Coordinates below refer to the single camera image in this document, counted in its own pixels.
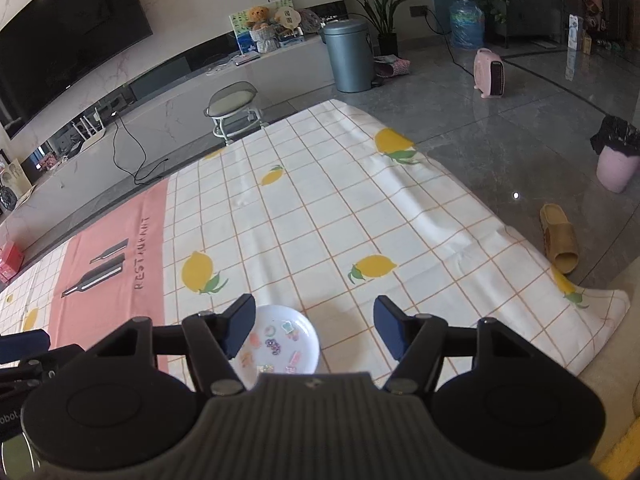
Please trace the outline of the small white sticker plate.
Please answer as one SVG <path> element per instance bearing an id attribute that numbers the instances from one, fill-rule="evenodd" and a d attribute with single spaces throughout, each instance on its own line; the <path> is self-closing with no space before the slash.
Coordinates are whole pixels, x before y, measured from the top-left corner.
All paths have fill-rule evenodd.
<path id="1" fill-rule="evenodd" d="M 314 374 L 320 361 L 320 341 L 303 313 L 277 304 L 258 307 L 255 323 L 231 361 L 247 389 L 260 374 Z"/>

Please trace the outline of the pink storage box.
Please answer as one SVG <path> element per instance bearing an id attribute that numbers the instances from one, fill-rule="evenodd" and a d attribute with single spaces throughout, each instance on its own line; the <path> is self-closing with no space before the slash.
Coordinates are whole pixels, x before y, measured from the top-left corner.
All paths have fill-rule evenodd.
<path id="1" fill-rule="evenodd" d="M 7 285 L 20 272 L 24 254 L 21 249 L 9 240 L 0 249 L 0 280 Z"/>

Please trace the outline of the tan slipper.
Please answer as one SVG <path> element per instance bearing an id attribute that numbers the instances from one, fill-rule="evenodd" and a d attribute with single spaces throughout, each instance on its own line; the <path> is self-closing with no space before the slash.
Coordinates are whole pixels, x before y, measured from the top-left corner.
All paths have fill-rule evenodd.
<path id="1" fill-rule="evenodd" d="M 579 263 L 579 247 L 574 226 L 557 204 L 544 204 L 539 211 L 544 253 L 555 269 L 571 274 Z"/>

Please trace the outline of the white rolling stool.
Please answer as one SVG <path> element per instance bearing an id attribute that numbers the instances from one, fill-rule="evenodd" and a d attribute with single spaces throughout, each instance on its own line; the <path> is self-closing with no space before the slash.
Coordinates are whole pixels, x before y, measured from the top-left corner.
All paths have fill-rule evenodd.
<path id="1" fill-rule="evenodd" d="M 248 81 L 237 81 L 215 92 L 203 110 L 213 123 L 213 136 L 230 145 L 236 136 L 267 125 L 256 104 L 257 95 Z"/>

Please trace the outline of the white wifi router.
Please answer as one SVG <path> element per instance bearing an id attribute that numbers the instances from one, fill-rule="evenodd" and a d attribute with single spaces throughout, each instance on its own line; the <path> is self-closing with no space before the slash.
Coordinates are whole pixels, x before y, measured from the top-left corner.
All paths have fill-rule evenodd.
<path id="1" fill-rule="evenodd" d="M 72 126 L 81 137 L 80 152 L 92 148 L 106 133 L 104 121 L 97 108 L 79 115 L 72 121 Z"/>

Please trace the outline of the pink space heater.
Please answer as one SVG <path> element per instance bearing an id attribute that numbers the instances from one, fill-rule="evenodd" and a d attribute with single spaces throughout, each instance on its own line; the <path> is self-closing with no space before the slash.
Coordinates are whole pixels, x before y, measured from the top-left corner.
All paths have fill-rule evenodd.
<path id="1" fill-rule="evenodd" d="M 490 49 L 478 49 L 474 58 L 474 89 L 483 99 L 501 98 L 505 83 L 502 58 Z"/>

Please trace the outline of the pink waste bin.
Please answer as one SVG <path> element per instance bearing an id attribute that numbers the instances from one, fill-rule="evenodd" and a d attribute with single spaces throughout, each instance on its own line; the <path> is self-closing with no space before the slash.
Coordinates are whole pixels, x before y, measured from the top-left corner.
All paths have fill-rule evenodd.
<path id="1" fill-rule="evenodd" d="M 598 155 L 598 180 L 607 190 L 620 194 L 639 169 L 639 129 L 606 115 L 590 144 Z"/>

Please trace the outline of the grey metal trash can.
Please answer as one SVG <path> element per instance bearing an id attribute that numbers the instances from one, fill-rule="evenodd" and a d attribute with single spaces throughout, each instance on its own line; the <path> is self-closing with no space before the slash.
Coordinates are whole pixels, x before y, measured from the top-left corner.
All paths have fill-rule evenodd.
<path id="1" fill-rule="evenodd" d="M 360 18 L 329 22 L 322 29 L 339 92 L 359 93 L 372 88 L 375 78 L 369 26 Z"/>

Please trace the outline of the blue water jug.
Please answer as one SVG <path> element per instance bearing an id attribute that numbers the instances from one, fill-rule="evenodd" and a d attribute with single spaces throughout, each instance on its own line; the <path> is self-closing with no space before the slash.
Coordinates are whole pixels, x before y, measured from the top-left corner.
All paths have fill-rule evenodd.
<path id="1" fill-rule="evenodd" d="M 449 8 L 451 43 L 464 50 L 484 47 L 485 17 L 472 0 L 457 0 Z"/>

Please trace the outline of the teddy bear toy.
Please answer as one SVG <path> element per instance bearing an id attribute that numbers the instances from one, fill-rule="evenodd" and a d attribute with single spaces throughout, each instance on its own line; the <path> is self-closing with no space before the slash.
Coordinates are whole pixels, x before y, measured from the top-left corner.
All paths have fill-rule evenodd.
<path id="1" fill-rule="evenodd" d="M 268 42 L 273 40 L 269 12 L 270 10 L 265 6 L 253 6 L 246 12 L 246 24 L 250 30 L 250 38 L 262 50 L 265 50 Z"/>

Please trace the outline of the tall green houseplant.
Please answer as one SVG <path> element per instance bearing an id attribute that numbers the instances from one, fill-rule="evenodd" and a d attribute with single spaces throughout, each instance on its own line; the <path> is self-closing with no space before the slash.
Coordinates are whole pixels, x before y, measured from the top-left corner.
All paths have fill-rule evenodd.
<path id="1" fill-rule="evenodd" d="M 399 7 L 410 0 L 352 0 L 363 18 L 376 32 L 380 55 L 399 55 L 399 40 L 395 15 Z"/>

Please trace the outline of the black wall television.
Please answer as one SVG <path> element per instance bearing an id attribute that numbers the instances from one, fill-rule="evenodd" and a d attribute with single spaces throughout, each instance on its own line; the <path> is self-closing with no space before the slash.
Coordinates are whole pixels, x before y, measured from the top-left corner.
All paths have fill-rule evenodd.
<path id="1" fill-rule="evenodd" d="M 1 29 L 1 125 L 17 135 L 73 84 L 152 35 L 140 0 L 32 0 Z"/>

